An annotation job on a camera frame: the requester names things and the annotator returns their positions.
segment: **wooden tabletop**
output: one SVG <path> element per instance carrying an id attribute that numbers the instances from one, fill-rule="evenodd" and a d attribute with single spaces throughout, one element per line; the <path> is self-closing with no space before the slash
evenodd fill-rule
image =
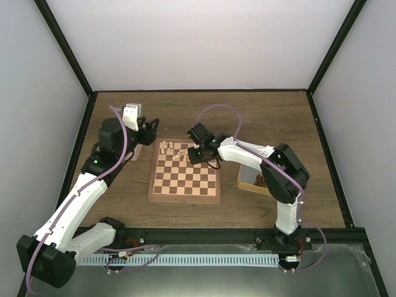
<path id="1" fill-rule="evenodd" d="M 109 105 L 141 103 L 148 121 L 160 118 L 158 138 L 187 138 L 187 130 L 207 106 L 226 103 L 242 116 L 238 139 L 257 145 L 288 144 L 303 162 L 308 181 L 301 218 L 321 227 L 344 227 L 314 119 L 304 92 L 109 92 L 99 93 L 85 136 L 73 184 L 101 122 L 114 117 Z M 201 122 L 215 135 L 233 134 L 238 119 L 226 108 L 208 111 Z M 277 216 L 275 199 L 236 187 L 239 164 L 223 162 L 220 204 L 149 202 L 150 170 L 154 145 L 143 146 L 136 161 L 130 161 L 111 187 L 91 208 L 82 226 L 109 216 L 130 227 L 271 228 Z"/>

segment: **reflective surface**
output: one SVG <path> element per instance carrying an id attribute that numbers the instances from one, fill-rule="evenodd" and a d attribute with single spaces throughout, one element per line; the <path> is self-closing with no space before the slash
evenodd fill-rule
<path id="1" fill-rule="evenodd" d="M 321 256 L 304 252 L 302 266 Z M 61 289 L 42 296 L 379 296 L 369 259 L 359 246 L 329 245 L 322 263 L 307 272 L 288 273 L 277 268 L 148 267 L 138 272 L 108 275 L 103 267 L 78 267 Z"/>

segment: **black metal frame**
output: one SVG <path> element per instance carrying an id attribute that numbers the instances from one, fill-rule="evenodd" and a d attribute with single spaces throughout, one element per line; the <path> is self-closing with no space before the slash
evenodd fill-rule
<path id="1" fill-rule="evenodd" d="M 65 36 L 63 35 L 54 15 L 51 12 L 45 0 L 34 0 L 39 8 L 43 18 L 52 31 L 55 39 L 59 43 L 66 59 L 69 61 L 75 75 L 84 88 L 87 96 L 88 103 L 85 109 L 84 117 L 77 135 L 77 139 L 72 151 L 72 156 L 67 167 L 66 176 L 61 188 L 58 199 L 59 206 L 69 192 L 72 177 L 74 175 L 77 161 L 80 155 L 82 144 L 84 142 L 85 134 L 88 129 L 90 117 L 92 115 L 93 107 L 98 95 L 98 92 L 93 92 L 84 73 L 82 72 L 79 63 L 77 62 Z M 327 69 L 333 61 L 336 53 L 340 49 L 348 32 L 352 28 L 355 20 L 357 19 L 360 11 L 362 10 L 366 0 L 355 0 L 348 15 L 346 16 L 340 30 L 337 33 L 331 47 L 329 48 L 321 66 L 319 67 L 315 77 L 313 78 L 309 88 L 305 89 L 254 89 L 254 90 L 142 90 L 142 91 L 110 91 L 110 92 L 287 92 L 287 91 L 300 91 L 306 92 L 308 97 L 309 106 L 311 107 L 312 115 L 316 122 L 317 131 L 321 140 L 322 148 L 325 154 L 327 165 L 330 170 L 330 175 L 334 184 L 335 192 L 340 204 L 345 226 L 347 228 L 325 228 L 323 229 L 327 242 L 333 244 L 362 244 L 364 251 L 371 258 L 370 268 L 374 275 L 376 285 L 381 296 L 388 296 L 384 282 L 382 281 L 381 273 L 378 269 L 377 262 L 374 254 L 372 253 L 370 243 L 366 236 L 364 228 L 357 228 L 354 226 L 348 203 L 342 189 L 340 178 L 338 177 L 337 170 L 329 149 L 329 145 L 325 138 L 325 133 L 319 115 L 317 113 L 313 94 L 316 88 L 323 79 Z M 78 233 L 84 232 L 86 228 L 79 228 Z M 257 238 L 265 240 L 273 235 L 273 229 L 163 229 L 163 228 L 126 228 L 126 232 L 130 237 L 141 238 L 143 237 L 145 243 L 155 244 L 256 244 Z M 321 234 L 315 229 L 304 229 L 304 232 L 311 238 L 311 243 L 322 243 Z M 27 293 L 25 282 L 23 281 L 20 287 L 18 296 L 25 296 Z"/>

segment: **gray wall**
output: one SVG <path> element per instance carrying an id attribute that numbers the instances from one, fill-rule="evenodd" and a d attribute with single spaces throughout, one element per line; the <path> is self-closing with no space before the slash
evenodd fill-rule
<path id="1" fill-rule="evenodd" d="M 51 215 L 87 97 L 33 1 L 0 1 L 0 295 L 23 278 L 16 243 Z"/>
<path id="2" fill-rule="evenodd" d="M 315 102 L 357 226 L 396 296 L 396 2 L 368 1 Z"/>
<path id="3" fill-rule="evenodd" d="M 306 88 L 353 0 L 49 0 L 94 90 Z"/>

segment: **chessboard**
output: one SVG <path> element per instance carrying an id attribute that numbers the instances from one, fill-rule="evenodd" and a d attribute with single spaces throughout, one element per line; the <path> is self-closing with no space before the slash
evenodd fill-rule
<path id="1" fill-rule="evenodd" d="M 149 200 L 220 202 L 220 170 L 206 163 L 192 165 L 187 157 L 187 149 L 192 146 L 190 139 L 156 140 Z M 216 161 L 209 163 L 217 167 Z"/>

